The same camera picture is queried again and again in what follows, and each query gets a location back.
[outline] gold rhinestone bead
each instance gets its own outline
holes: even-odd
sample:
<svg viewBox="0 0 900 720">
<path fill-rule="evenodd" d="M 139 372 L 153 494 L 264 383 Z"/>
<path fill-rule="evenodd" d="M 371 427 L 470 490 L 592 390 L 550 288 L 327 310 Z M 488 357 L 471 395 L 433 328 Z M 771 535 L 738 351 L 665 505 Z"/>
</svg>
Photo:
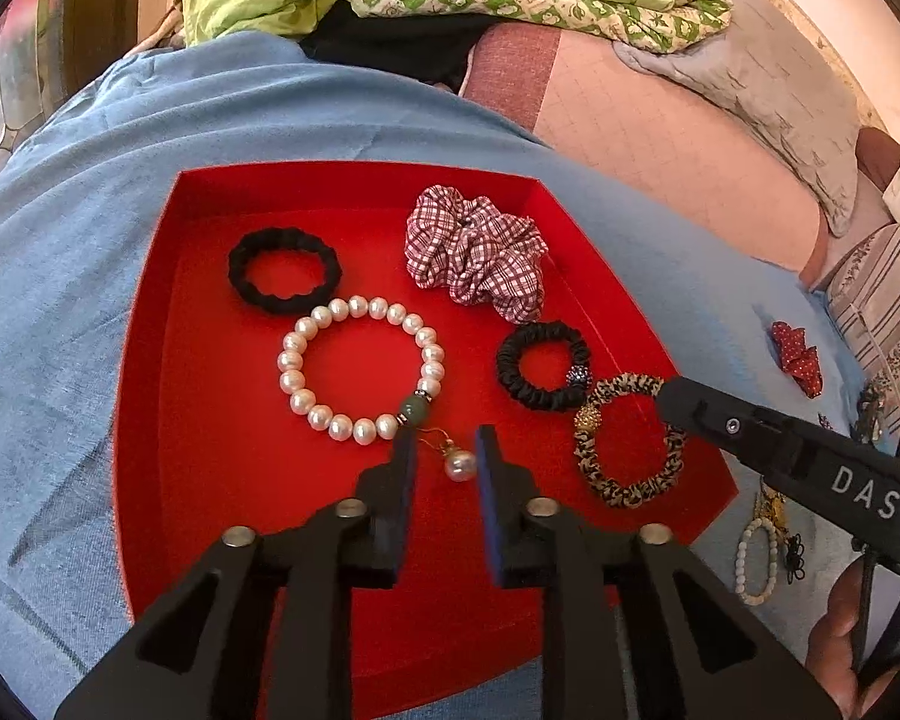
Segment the gold rhinestone bead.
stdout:
<svg viewBox="0 0 900 720">
<path fill-rule="evenodd" d="M 600 409 L 596 406 L 582 406 L 573 418 L 573 425 L 578 431 L 595 433 L 600 428 Z"/>
</svg>

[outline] leopard print hair tie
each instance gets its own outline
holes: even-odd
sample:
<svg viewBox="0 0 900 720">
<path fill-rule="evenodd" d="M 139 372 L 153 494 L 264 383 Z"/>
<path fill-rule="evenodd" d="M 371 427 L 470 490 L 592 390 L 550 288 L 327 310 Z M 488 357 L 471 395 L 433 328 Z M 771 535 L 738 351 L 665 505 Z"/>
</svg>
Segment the leopard print hair tie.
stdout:
<svg viewBox="0 0 900 720">
<path fill-rule="evenodd" d="M 644 373 L 621 373 L 612 379 L 602 379 L 587 396 L 574 417 L 574 456 L 587 483 L 607 506 L 615 509 L 636 509 L 650 498 L 666 493 L 677 483 L 677 476 L 683 468 L 683 445 L 686 434 L 667 425 L 663 445 L 667 449 L 667 460 L 663 471 L 623 487 L 615 479 L 604 475 L 597 459 L 597 430 L 600 429 L 600 408 L 620 395 L 649 395 L 656 397 L 663 386 L 663 379 Z"/>
</svg>

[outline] white beaded bracelet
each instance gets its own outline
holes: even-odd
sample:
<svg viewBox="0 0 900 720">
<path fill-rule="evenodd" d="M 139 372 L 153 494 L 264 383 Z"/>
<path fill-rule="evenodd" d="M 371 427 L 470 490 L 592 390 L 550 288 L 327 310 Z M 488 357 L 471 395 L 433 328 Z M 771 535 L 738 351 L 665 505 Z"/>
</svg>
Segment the white beaded bracelet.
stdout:
<svg viewBox="0 0 900 720">
<path fill-rule="evenodd" d="M 333 413 L 326 405 L 317 403 L 317 396 L 306 389 L 303 376 L 303 353 L 307 344 L 333 322 L 343 322 L 347 317 L 369 316 L 371 319 L 386 319 L 392 325 L 399 325 L 420 347 L 423 365 L 420 380 L 413 394 L 400 404 L 396 415 L 382 413 L 378 418 L 360 418 L 352 421 L 345 413 Z M 400 303 L 388 304 L 384 298 L 367 301 L 362 295 L 354 295 L 350 300 L 334 298 L 326 306 L 317 306 L 309 317 L 296 321 L 293 331 L 283 338 L 283 351 L 277 357 L 280 370 L 280 389 L 290 396 L 290 409 L 297 415 L 306 415 L 314 430 L 325 430 L 333 440 L 345 442 L 350 437 L 360 446 L 366 446 L 376 437 L 390 440 L 396 435 L 400 425 L 418 427 L 427 418 L 430 403 L 440 394 L 445 370 L 443 367 L 443 347 L 437 344 L 437 331 L 427 327 L 418 314 L 408 314 Z"/>
<path fill-rule="evenodd" d="M 759 595 L 751 595 L 746 592 L 746 546 L 754 533 L 763 528 L 767 531 L 767 538 L 770 544 L 770 561 L 767 567 L 767 584 Z M 735 591 L 740 599 L 749 607 L 758 607 L 765 602 L 776 586 L 776 528 L 773 526 L 773 520 L 768 517 L 757 517 L 751 522 L 744 531 L 744 535 L 740 538 L 737 545 L 737 560 L 735 563 L 736 586 Z"/>
</svg>

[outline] human hand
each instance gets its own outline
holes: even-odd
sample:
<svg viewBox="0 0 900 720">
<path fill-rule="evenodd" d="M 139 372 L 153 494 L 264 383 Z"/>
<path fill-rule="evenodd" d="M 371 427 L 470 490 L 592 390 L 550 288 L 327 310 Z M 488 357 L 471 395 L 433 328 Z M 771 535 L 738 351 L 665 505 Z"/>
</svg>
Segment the human hand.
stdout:
<svg viewBox="0 0 900 720">
<path fill-rule="evenodd" d="M 865 714 L 893 681 L 899 667 L 890 670 L 861 691 L 851 669 L 850 633 L 860 616 L 863 558 L 840 575 L 830 591 L 826 614 L 810 632 L 806 668 L 840 707 L 845 720 Z"/>
</svg>

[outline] white lettering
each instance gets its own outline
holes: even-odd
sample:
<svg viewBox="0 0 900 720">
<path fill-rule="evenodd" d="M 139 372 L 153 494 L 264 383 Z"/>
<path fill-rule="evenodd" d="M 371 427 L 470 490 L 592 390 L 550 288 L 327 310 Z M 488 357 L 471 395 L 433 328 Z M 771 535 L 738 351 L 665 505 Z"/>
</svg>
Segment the white lettering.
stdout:
<svg viewBox="0 0 900 720">
<path fill-rule="evenodd" d="M 896 514 L 896 507 L 893 505 L 893 501 L 898 501 L 900 499 L 900 493 L 896 490 L 891 490 L 889 493 L 883 496 L 883 505 L 886 507 L 886 511 L 884 509 L 876 509 L 876 512 L 883 517 L 884 519 L 890 519 Z"/>
<path fill-rule="evenodd" d="M 846 493 L 847 490 L 850 489 L 851 482 L 853 482 L 853 471 L 846 466 L 840 466 L 837 478 L 833 480 L 833 486 L 830 489 L 833 490 L 834 493 Z"/>
<path fill-rule="evenodd" d="M 869 480 L 853 499 L 853 503 L 860 503 L 860 501 L 864 501 L 864 506 L 869 509 L 869 505 L 874 501 L 874 480 Z"/>
</svg>

